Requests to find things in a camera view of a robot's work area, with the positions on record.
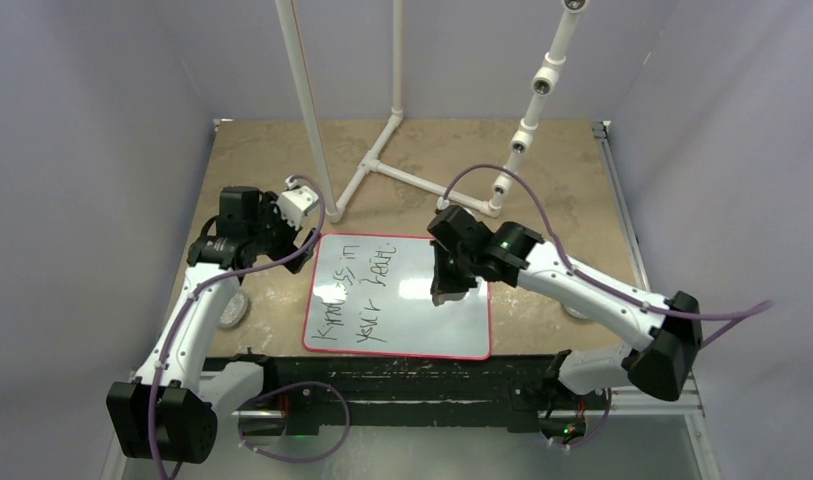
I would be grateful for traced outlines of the pink framed whiteboard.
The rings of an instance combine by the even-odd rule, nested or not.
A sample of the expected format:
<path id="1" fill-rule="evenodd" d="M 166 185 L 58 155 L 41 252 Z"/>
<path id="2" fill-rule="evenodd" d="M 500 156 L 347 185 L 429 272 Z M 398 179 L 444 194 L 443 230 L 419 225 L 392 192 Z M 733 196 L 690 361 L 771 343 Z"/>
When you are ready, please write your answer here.
<path id="1" fill-rule="evenodd" d="M 308 351 L 484 360 L 491 302 L 479 284 L 436 306 L 427 236 L 328 233 L 317 245 L 302 344 Z"/>

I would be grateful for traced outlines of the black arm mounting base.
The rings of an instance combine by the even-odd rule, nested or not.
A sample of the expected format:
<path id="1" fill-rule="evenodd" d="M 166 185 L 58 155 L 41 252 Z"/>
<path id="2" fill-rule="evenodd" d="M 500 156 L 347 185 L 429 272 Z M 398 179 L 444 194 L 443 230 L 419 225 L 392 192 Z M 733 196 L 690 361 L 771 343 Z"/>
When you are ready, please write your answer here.
<path id="1" fill-rule="evenodd" d="M 585 396 L 556 379 L 562 351 L 492 355 L 484 360 L 239 354 L 264 370 L 260 393 L 240 405 L 246 417 L 280 420 L 289 435 L 322 426 L 504 428 L 555 431 L 554 412 L 600 410 L 604 388 Z"/>

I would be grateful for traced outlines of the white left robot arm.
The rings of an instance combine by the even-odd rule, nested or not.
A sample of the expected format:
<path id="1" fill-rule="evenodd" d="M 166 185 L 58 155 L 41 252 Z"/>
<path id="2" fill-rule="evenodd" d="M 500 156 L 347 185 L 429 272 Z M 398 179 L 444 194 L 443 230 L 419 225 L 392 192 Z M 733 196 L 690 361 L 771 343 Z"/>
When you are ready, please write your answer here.
<path id="1" fill-rule="evenodd" d="M 218 212 L 190 245 L 182 289 L 159 340 L 125 382 L 115 382 L 106 406 L 121 451 L 128 458 L 200 464 L 209 456 L 220 419 L 244 401 L 266 409 L 279 399 L 280 382 L 249 362 L 204 379 L 206 356 L 222 316 L 261 257 L 296 274 L 320 236 L 313 227 L 295 240 L 304 220 L 322 212 L 310 185 L 280 192 L 230 186 Z"/>

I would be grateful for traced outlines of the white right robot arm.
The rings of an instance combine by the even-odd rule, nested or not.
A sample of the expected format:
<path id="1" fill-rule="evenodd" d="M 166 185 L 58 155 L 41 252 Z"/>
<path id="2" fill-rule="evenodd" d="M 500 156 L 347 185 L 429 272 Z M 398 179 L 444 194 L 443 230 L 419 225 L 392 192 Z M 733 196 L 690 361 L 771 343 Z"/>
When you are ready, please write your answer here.
<path id="1" fill-rule="evenodd" d="M 702 344 L 689 318 L 700 311 L 695 297 L 665 297 L 576 260 L 564 263 L 538 232 L 516 222 L 491 230 L 458 205 L 438 211 L 427 231 L 435 305 L 463 299 L 480 282 L 503 283 L 556 300 L 619 337 L 612 347 L 568 353 L 543 381 L 551 404 L 566 407 L 596 389 L 629 385 L 658 400 L 680 398 Z"/>

